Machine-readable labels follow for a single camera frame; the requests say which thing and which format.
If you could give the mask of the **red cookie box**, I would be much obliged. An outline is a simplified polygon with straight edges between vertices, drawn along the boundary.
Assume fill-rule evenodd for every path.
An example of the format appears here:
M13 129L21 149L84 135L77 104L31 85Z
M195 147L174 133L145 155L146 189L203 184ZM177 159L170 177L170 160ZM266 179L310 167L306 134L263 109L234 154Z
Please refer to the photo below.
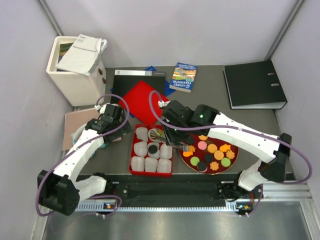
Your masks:
M165 136L161 125L135 125L129 172L136 176L169 178L173 171L173 147L166 145L165 140L153 138L152 133Z

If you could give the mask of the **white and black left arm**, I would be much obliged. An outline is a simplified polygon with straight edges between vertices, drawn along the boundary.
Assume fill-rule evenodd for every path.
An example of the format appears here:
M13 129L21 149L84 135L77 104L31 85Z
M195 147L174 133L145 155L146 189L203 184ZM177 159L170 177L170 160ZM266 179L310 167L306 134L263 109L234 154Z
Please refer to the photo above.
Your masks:
M114 187L103 174L95 173L84 180L77 178L97 149L132 130L128 118L128 111L116 104L100 107L99 117L85 124L77 142L61 162L38 174L35 205L69 216L86 199L95 195L109 198Z

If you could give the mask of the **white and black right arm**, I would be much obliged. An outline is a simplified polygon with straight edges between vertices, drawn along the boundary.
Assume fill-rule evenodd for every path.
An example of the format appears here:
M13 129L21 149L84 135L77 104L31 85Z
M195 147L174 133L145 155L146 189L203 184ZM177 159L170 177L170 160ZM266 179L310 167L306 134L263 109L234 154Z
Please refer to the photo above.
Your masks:
M200 104L195 110L177 100L158 102L164 117L164 132L170 145L185 142L190 134L227 142L243 149L258 161L240 171L232 186L220 187L222 197L237 200L245 198L257 186L266 182L283 183L290 156L292 137L283 133L269 135L232 120L219 110Z

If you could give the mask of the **metal tongs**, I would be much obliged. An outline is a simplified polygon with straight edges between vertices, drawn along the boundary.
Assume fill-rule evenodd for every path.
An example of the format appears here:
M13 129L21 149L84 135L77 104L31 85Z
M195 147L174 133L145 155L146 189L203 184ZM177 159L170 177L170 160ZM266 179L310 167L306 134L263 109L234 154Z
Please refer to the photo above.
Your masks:
M160 135L157 135L154 131L150 132L150 138L152 140L157 140L160 141L164 144L166 144L167 146L171 146L173 148L182 150L183 152L188 152L189 151L189 145L183 142L180 143L170 143L165 137L162 137Z

